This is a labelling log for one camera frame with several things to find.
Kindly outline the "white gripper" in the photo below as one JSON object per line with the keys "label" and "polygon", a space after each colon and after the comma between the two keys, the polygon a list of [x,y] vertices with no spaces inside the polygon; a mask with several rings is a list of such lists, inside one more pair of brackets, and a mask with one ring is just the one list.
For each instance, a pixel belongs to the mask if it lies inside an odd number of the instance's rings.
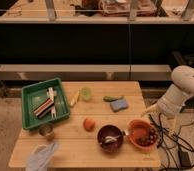
{"label": "white gripper", "polygon": [[172,84],[166,91],[166,93],[157,101],[157,104],[153,104],[146,108],[141,117],[150,112],[156,112],[158,110],[168,118],[175,118],[180,113],[183,105],[189,99],[189,94],[185,93],[177,86]]}

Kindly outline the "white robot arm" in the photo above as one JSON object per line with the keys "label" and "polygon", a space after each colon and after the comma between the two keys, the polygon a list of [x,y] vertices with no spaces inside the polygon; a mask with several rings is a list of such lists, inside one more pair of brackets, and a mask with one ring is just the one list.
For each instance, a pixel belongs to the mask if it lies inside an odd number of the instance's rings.
{"label": "white robot arm", "polygon": [[174,118],[185,105],[194,97],[194,68],[180,65],[171,73],[172,84],[163,96],[153,105],[146,108],[142,115],[159,112],[168,118]]}

